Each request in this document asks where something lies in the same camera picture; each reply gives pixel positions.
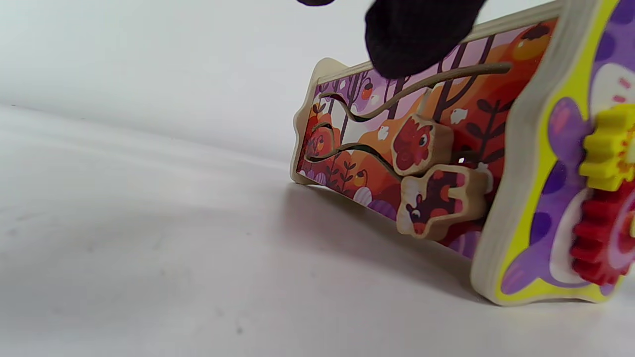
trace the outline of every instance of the gloved hand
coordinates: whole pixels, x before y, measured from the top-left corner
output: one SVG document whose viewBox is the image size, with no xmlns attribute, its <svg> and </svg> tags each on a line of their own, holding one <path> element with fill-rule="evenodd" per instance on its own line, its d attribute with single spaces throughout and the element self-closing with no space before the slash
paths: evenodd
<svg viewBox="0 0 635 357">
<path fill-rule="evenodd" d="M 324 6 L 334 0 L 298 0 Z M 397 79 L 442 61 L 472 30 L 486 0 L 375 0 L 366 13 L 366 49 L 383 77 Z"/>
</svg>

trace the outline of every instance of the white backdrop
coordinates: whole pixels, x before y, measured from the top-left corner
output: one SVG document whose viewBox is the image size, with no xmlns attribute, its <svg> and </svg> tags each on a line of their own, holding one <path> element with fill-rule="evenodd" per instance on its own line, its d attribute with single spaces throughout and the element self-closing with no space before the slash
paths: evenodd
<svg viewBox="0 0 635 357">
<path fill-rule="evenodd" d="M 546 3 L 491 0 L 480 21 Z M 0 5 L 0 102 L 287 160 L 314 64 L 367 60 L 370 0 Z"/>
</svg>

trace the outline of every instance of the printed leaf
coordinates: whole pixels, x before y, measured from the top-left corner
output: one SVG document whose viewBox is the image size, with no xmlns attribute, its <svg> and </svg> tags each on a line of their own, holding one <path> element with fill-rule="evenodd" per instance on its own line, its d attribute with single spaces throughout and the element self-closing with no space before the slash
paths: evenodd
<svg viewBox="0 0 635 357">
<path fill-rule="evenodd" d="M 496 129 L 494 129 L 491 132 L 490 137 L 495 138 L 495 137 L 499 137 L 499 136 L 503 135 L 505 133 L 505 124 L 506 123 L 502 123 Z"/>
<path fill-rule="evenodd" d="M 503 105 L 503 106 L 500 108 L 500 112 L 506 112 L 506 111 L 508 111 L 509 109 L 512 109 L 512 105 L 514 105 L 514 101 L 513 101 L 513 100 L 512 100 L 512 101 L 510 101 L 509 103 L 507 103 L 507 104 Z"/>
<path fill-rule="evenodd" d="M 505 156 L 505 148 L 501 147 L 500 149 L 494 151 L 493 153 L 487 155 L 487 157 L 485 158 L 485 160 L 483 160 L 485 163 L 492 163 L 498 159 L 502 159 L 503 156 Z"/>
<path fill-rule="evenodd" d="M 474 135 L 475 137 L 481 139 L 483 138 L 483 132 L 481 131 L 481 128 L 474 124 L 474 123 L 467 123 L 465 126 L 465 129 L 467 129 L 467 131 Z"/>
<path fill-rule="evenodd" d="M 491 106 L 490 103 L 488 103 L 487 100 L 485 99 L 479 99 L 476 101 L 476 105 L 478 106 L 478 109 L 481 109 L 482 111 L 484 111 L 485 113 L 490 113 L 494 111 L 494 108 Z"/>
</svg>

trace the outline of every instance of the red gear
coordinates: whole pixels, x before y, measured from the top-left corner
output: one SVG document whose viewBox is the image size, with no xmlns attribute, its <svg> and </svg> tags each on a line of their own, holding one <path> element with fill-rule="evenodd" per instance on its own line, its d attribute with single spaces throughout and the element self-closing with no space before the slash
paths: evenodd
<svg viewBox="0 0 635 357">
<path fill-rule="evenodd" d="M 582 205 L 582 220 L 573 228 L 573 270 L 597 285 L 614 285 L 635 260 L 631 222 L 635 212 L 635 182 L 623 182 L 615 192 L 594 190 Z"/>
</svg>

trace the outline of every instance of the white surface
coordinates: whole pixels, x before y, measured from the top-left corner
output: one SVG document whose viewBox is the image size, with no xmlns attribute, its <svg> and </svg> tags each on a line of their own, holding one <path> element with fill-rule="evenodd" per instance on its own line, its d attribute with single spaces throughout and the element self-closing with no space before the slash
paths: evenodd
<svg viewBox="0 0 635 357">
<path fill-rule="evenodd" d="M 1 356 L 632 355 L 632 280 L 494 307 L 286 164 L 6 107 L 0 163 Z"/>
<path fill-rule="evenodd" d="M 546 2 L 490 0 L 479 21 Z M 286 161 L 315 63 L 367 60 L 370 3 L 4 1 L 0 102 Z"/>
</svg>

